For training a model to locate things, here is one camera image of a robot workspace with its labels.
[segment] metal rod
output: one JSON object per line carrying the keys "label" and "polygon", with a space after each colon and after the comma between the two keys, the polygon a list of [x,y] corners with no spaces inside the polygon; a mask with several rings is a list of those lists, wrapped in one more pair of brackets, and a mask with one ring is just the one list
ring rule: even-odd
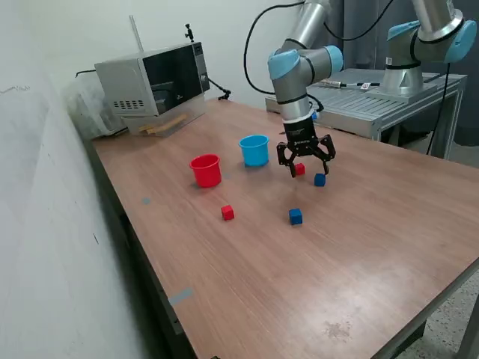
{"label": "metal rod", "polygon": [[133,34],[135,35],[136,43],[138,44],[138,50],[143,52],[143,44],[141,43],[140,34],[136,28],[135,17],[133,15],[129,16],[129,21],[132,23]]}

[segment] white wall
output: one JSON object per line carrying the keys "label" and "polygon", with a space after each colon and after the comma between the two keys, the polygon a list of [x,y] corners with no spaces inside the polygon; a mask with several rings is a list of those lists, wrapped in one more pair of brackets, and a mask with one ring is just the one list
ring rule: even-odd
{"label": "white wall", "polygon": [[119,223],[15,6],[0,11],[0,358],[159,358]]}
{"label": "white wall", "polygon": [[[57,89],[79,70],[138,50],[128,16],[135,16],[144,49],[186,41],[189,22],[195,39],[204,44],[210,77],[233,91],[232,99],[264,106],[242,70],[242,54],[254,18],[266,7],[285,0],[19,0]],[[281,46],[298,8],[265,15],[251,39],[248,62],[253,82],[272,90],[266,68],[269,54]],[[218,96],[209,91],[208,96]]]}

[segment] table leg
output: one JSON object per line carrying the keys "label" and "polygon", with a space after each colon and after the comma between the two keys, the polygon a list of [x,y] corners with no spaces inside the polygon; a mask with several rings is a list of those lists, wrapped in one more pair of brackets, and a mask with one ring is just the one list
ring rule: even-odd
{"label": "table leg", "polygon": [[431,148],[431,155],[441,159],[449,159],[449,152],[456,134],[457,119],[461,102],[463,101],[463,90],[455,96],[445,99],[442,114],[439,118],[434,142]]}
{"label": "table leg", "polygon": [[478,359],[479,356],[479,297],[467,324],[456,359]]}

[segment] black cable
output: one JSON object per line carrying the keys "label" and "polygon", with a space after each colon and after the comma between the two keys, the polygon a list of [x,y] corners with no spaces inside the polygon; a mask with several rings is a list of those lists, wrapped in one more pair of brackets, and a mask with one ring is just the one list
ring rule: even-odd
{"label": "black cable", "polygon": [[324,23],[324,27],[326,28],[326,30],[336,39],[338,40],[342,40],[342,41],[354,41],[354,40],[357,40],[363,36],[365,36],[369,31],[371,31],[374,26],[377,25],[377,23],[381,20],[381,18],[384,16],[384,14],[386,13],[386,11],[388,10],[388,8],[391,6],[391,4],[393,3],[394,0],[389,0],[389,3],[385,6],[384,10],[382,11],[382,13],[378,16],[378,18],[376,19],[375,22],[373,22],[373,24],[369,27],[368,30],[366,30],[365,32],[363,32],[362,34],[358,35],[358,36],[354,36],[354,37],[350,37],[350,38],[344,38],[344,37],[339,37],[338,35],[336,35],[334,32],[332,32],[332,30],[328,27],[328,24]]}
{"label": "black cable", "polygon": [[230,98],[230,95],[231,95],[231,91],[230,90],[227,90],[226,88],[218,85],[216,82],[214,82],[212,79],[210,79],[208,77],[208,81],[211,82],[213,85],[215,85],[220,91],[223,91],[224,95],[223,96],[220,96],[218,97],[218,100],[222,100],[222,99],[229,99]]}
{"label": "black cable", "polygon": [[265,13],[267,13],[270,10],[279,9],[279,8],[286,8],[286,7],[295,7],[295,6],[298,6],[298,5],[303,5],[304,3],[305,3],[304,1],[300,1],[300,2],[294,2],[292,4],[274,5],[274,6],[268,7],[267,9],[263,10],[256,17],[256,19],[254,19],[253,24],[251,25],[251,28],[249,29],[248,37],[246,38],[245,51],[244,51],[243,56],[242,56],[242,66],[243,66],[243,69],[245,71],[246,80],[248,81],[249,85],[252,88],[254,88],[257,92],[264,93],[265,95],[274,95],[275,94],[274,92],[261,90],[260,88],[257,88],[256,86],[254,86],[253,83],[251,82],[251,79],[249,78],[249,75],[248,75],[248,67],[246,66],[246,55],[248,54],[249,41],[251,39],[251,35],[253,34],[253,30],[254,30],[254,27],[256,26],[256,23],[262,17],[262,15],[264,15]]}
{"label": "black cable", "polygon": [[85,70],[85,71],[78,71],[75,75],[75,79],[78,77],[80,73],[95,73],[96,70]]}
{"label": "black cable", "polygon": [[321,103],[321,101],[319,101],[316,97],[314,97],[313,95],[310,95],[309,93],[308,93],[308,97],[309,97],[310,99],[313,99],[314,101],[316,101],[317,111],[318,111],[318,112],[321,112],[322,110],[324,110],[324,106],[323,106],[323,104]]}
{"label": "black cable", "polygon": [[441,104],[439,105],[439,112],[437,114],[436,125],[434,125],[433,135],[429,141],[429,146],[427,147],[426,154],[429,155],[431,151],[431,147],[433,146],[434,135],[436,134],[437,126],[439,125],[439,120],[441,119],[442,109],[444,108],[444,101],[446,100],[446,93],[448,91],[448,81],[449,81],[449,71],[451,69],[451,64],[448,64],[448,69],[446,70],[446,81],[444,83],[444,91],[442,91],[442,100]]}

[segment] blue joint cap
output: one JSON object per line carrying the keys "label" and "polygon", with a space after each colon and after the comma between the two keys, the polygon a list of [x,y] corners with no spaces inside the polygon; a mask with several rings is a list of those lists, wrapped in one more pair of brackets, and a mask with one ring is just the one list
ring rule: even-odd
{"label": "blue joint cap", "polygon": [[343,53],[336,46],[325,46],[326,51],[331,58],[331,75],[333,73],[339,73],[343,69]]}
{"label": "blue joint cap", "polygon": [[399,36],[401,34],[404,34],[405,32],[413,29],[413,28],[418,28],[421,26],[421,23],[416,20],[416,21],[411,21],[411,22],[406,22],[405,24],[400,24],[393,26],[392,28],[389,29],[388,32],[388,41],[390,39],[394,39],[396,36]]}
{"label": "blue joint cap", "polygon": [[296,50],[271,54],[268,59],[269,77],[276,80],[290,72],[299,63],[299,53]]}
{"label": "blue joint cap", "polygon": [[445,64],[461,61],[471,50],[477,32],[478,24],[476,24],[475,21],[468,20],[464,22],[464,25],[449,47],[448,52],[446,52],[446,56],[444,57]]}

